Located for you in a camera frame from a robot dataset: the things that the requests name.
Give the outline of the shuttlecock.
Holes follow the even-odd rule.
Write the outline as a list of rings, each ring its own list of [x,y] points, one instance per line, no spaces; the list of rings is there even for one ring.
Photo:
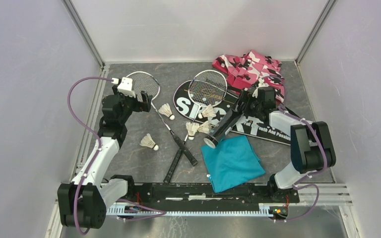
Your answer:
[[[147,133],[140,141],[140,146],[142,147],[148,147],[154,151],[159,150],[159,146],[155,143],[155,141],[152,139],[151,135]]]
[[[211,130],[211,124],[210,124],[210,121],[207,120],[204,123],[199,125],[197,132],[209,134],[210,130]]]
[[[210,104],[204,108],[204,110],[197,115],[199,119],[216,117],[216,112],[214,111],[213,106]]]
[[[186,122],[186,130],[188,132],[188,139],[194,140],[195,134],[198,132],[199,124],[196,122]]]
[[[160,113],[161,115],[164,115],[166,116],[168,119],[170,120],[174,120],[175,119],[175,116],[171,110],[171,107],[168,103],[165,103],[163,104],[159,109],[158,109],[158,113]]]

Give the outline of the black shuttlecock tube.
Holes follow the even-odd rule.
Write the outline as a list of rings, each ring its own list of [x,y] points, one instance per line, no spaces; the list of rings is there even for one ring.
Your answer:
[[[219,123],[204,138],[205,144],[208,145],[210,148],[215,149],[219,145],[221,140],[225,138],[227,133],[241,118],[242,115],[242,111],[228,111],[225,114],[225,116],[219,121]]]

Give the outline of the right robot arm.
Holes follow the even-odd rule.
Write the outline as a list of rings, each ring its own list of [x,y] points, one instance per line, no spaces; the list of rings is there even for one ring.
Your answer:
[[[336,164],[336,155],[327,123],[310,121],[290,113],[275,100],[272,87],[250,87],[241,90],[236,101],[237,112],[246,117],[256,117],[266,125],[290,137],[290,163],[274,174],[267,188],[267,197],[280,202],[286,189]]]

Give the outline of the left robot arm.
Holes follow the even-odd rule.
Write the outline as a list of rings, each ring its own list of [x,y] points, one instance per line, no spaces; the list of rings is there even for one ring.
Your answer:
[[[62,183],[57,190],[61,224],[76,228],[81,235],[100,228],[107,209],[119,198],[124,202],[135,198],[131,176],[115,175],[107,185],[101,183],[125,141],[127,120],[134,112],[149,112],[159,88],[119,85],[113,86],[113,91],[102,99],[103,115],[99,130],[93,132],[96,143],[91,155],[71,182]]]

